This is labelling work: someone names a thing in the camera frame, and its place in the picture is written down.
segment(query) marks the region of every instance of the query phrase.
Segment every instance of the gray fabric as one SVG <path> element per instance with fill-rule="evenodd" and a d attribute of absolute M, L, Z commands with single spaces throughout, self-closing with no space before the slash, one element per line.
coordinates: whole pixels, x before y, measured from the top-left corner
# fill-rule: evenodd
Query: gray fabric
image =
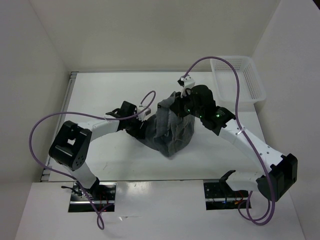
<path fill-rule="evenodd" d="M 146 120 L 145 139 L 139 139 L 141 143 L 166 157 L 171 157 L 187 146 L 195 131 L 194 116 L 181 118 L 169 109 L 175 101 L 175 94 L 173 92 L 169 98 L 158 103 L 156 114 Z"/>

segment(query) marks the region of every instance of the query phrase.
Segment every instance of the white platform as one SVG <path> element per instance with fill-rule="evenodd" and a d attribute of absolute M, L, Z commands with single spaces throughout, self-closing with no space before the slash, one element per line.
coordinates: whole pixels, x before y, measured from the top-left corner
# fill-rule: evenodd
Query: white platform
<path fill-rule="evenodd" d="M 276 204 L 271 222 L 256 226 L 236 209 L 206 210 L 203 181 L 118 182 L 114 212 L 68 213 L 65 182 L 33 183 L 16 240 L 304 240 L 289 193 Z M 261 216 L 266 199 L 252 198 Z"/>
<path fill-rule="evenodd" d="M 157 103 L 181 89 L 177 79 L 182 74 L 79 73 L 67 110 L 103 115 L 119 107 L 123 100 L 138 104 L 150 90 L 156 90 Z M 191 75 L 197 84 L 206 84 L 215 93 L 210 72 Z M 254 106 L 242 110 L 239 117 L 248 129 L 264 139 Z M 69 115 L 65 120 L 80 122 L 86 118 Z M 191 143 L 172 159 L 143 146 L 125 132 L 118 132 L 92 142 L 86 161 L 101 180 L 118 181 L 115 212 L 103 214 L 105 230 L 98 229 L 94 212 L 68 213 L 70 191 L 61 186 L 71 186 L 71 182 L 41 182 L 32 185 L 16 240 L 305 239 L 288 192 L 277 202 L 272 221 L 264 227 L 244 220 L 236 209 L 206 210 L 203 181 L 186 179 L 213 179 L 230 169 L 256 169 L 240 151 L 199 121 Z M 63 170 L 54 160 L 51 164 Z M 138 181 L 170 179 L 186 181 Z M 65 180 L 70 179 L 55 173 L 49 178 Z M 266 205 L 266 199 L 255 193 L 253 216 L 261 216 Z"/>
<path fill-rule="evenodd" d="M 157 103 L 181 91 L 177 80 L 183 72 L 117 72 L 78 73 L 69 96 L 67 110 L 97 116 L 119 108 L 124 100 L 138 105 L 143 96 L 151 90 L 157 95 L 152 105 L 152 114 Z M 192 72 L 196 84 L 215 88 L 211 72 Z M 240 121 L 262 140 L 254 106 L 239 113 Z M 87 121 L 87 117 L 67 115 L 66 120 Z M 168 159 L 135 138 L 121 131 L 98 138 L 90 144 L 86 162 L 92 172 L 102 181 L 139 180 L 191 180 L 220 178 L 229 170 L 258 169 L 229 142 L 204 128 L 197 119 L 190 144 Z M 51 159 L 53 168 L 65 169 Z M 50 182 L 70 179 L 51 173 Z"/>

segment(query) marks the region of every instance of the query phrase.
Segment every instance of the cable clip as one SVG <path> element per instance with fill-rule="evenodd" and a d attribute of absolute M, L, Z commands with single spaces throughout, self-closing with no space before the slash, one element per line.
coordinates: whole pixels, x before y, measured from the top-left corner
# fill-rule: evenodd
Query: cable clip
<path fill-rule="evenodd" d="M 242 132 L 244 132 L 246 130 L 246 127 L 242 127 L 242 129 L 238 132 L 238 133 L 236 133 L 235 135 L 239 135 L 239 134 L 241 134 Z"/>

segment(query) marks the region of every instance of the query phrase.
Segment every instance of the white plastic basket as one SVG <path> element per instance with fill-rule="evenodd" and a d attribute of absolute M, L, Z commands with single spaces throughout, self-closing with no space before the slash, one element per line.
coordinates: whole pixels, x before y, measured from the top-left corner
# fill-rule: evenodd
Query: white plastic basket
<path fill-rule="evenodd" d="M 220 56 L 220 58 L 231 63 L 239 76 L 239 104 L 254 104 L 266 99 L 265 89 L 254 61 L 250 57 Z M 236 102 L 237 83 L 233 71 L 220 60 L 211 59 L 210 64 L 218 98 L 227 104 L 234 104 Z"/>

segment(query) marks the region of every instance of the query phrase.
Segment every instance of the white table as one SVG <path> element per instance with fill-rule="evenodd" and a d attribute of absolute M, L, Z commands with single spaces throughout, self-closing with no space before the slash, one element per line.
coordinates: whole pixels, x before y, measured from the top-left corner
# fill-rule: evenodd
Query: white table
<path fill-rule="evenodd" d="M 177 79 L 182 74 L 79 73 L 67 110 L 103 115 L 119 107 L 123 100 L 138 104 L 150 90 L 156 90 L 155 101 L 159 102 L 181 89 Z M 210 72 L 191 75 L 197 84 L 206 84 L 215 92 Z M 254 106 L 241 111 L 239 117 L 263 140 Z M 65 120 L 86 119 L 70 115 Z M 191 143 L 172 159 L 143 146 L 125 132 L 118 132 L 92 142 L 86 161 L 101 180 L 118 181 L 115 211 L 103 213 L 105 230 L 98 229 L 93 212 L 68 213 L 70 191 L 61 186 L 72 186 L 72 183 L 53 182 L 70 179 L 51 173 L 51 182 L 32 184 L 16 240 L 305 239 L 288 192 L 277 202 L 273 219 L 264 227 L 244 220 L 236 209 L 206 210 L 203 181 L 186 179 L 213 179 L 230 169 L 256 169 L 240 151 L 205 129 L 199 121 Z M 54 161 L 51 164 L 64 169 Z M 253 217 L 259 217 L 267 202 L 255 193 L 251 204 Z"/>
<path fill-rule="evenodd" d="M 236 209 L 206 210 L 203 181 L 118 182 L 114 212 L 68 213 L 71 182 L 33 183 L 15 240 L 305 240 L 287 192 L 265 226 L 244 220 Z M 266 210 L 261 194 L 252 214 Z"/>
<path fill-rule="evenodd" d="M 119 108 L 124 100 L 138 105 L 146 93 L 155 90 L 157 95 L 151 109 L 154 114 L 158 102 L 169 97 L 173 91 L 181 91 L 182 87 L 177 80 L 183 74 L 183 72 L 78 73 L 72 92 L 70 91 L 66 110 L 102 116 Z M 211 72 L 192 72 L 190 75 L 197 85 L 205 84 L 215 94 Z M 253 105 L 242 110 L 239 118 L 250 131 L 260 139 L 264 139 Z M 67 115 L 66 120 L 77 123 L 89 119 Z M 229 170 L 259 170 L 233 145 L 204 128 L 198 119 L 189 145 L 170 159 L 121 131 L 93 141 L 86 162 L 102 181 L 214 179 L 220 178 Z M 65 171 L 53 159 L 50 160 L 50 164 L 55 169 Z M 54 172 L 49 176 L 50 182 L 69 180 Z"/>

